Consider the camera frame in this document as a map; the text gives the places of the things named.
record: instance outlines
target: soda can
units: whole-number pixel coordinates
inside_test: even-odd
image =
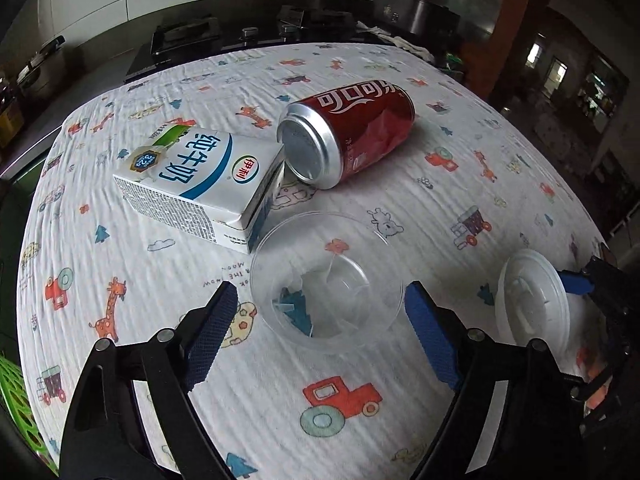
[[[404,90],[372,80],[290,103],[277,137],[291,171],[302,182],[329,189],[401,144],[414,119]]]

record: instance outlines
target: yellow object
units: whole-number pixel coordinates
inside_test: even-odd
[[[18,106],[18,101],[14,99],[0,114],[0,146],[4,148],[23,126],[24,117]]]

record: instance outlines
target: gas stove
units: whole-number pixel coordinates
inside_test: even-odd
[[[172,66],[237,50],[290,43],[342,42],[388,44],[356,29],[350,12],[282,6],[273,20],[263,23],[227,23],[215,17],[163,25],[142,45],[125,83]]]

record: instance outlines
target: table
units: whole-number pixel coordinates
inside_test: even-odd
[[[191,399],[234,475],[409,477],[452,392],[436,379],[404,312],[377,341],[348,354],[295,348],[260,318],[262,307],[249,290],[250,256],[137,215],[111,177],[165,121],[274,139],[287,102],[372,78],[411,96],[417,118],[409,139],[331,190],[287,175],[263,232],[310,210],[358,218],[399,253],[405,283],[421,280],[439,305],[494,338],[498,275],[511,254],[529,247],[558,269],[577,269],[595,253],[602,237],[587,211],[524,136],[465,88],[396,47],[316,43],[245,50],[109,91],[63,124],[22,247],[22,368],[55,460],[74,386],[100,335],[118,344],[147,340],[206,304],[229,280],[240,299],[234,323],[247,325],[225,341]],[[578,339],[563,356],[564,370],[575,370]],[[318,384],[333,385],[353,415],[327,438],[301,427],[310,406],[303,391]],[[356,388],[366,395],[350,396]],[[136,391],[158,462],[175,467],[145,385]],[[351,405],[367,396],[382,399],[372,416]],[[490,445],[488,434],[476,466]]]

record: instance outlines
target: cloud print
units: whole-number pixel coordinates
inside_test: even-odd
[[[175,245],[175,240],[171,240],[171,238],[169,238],[168,240],[156,240],[152,244],[149,244],[146,247],[146,250],[159,251],[160,249],[166,249],[167,247],[171,247],[172,245]]]

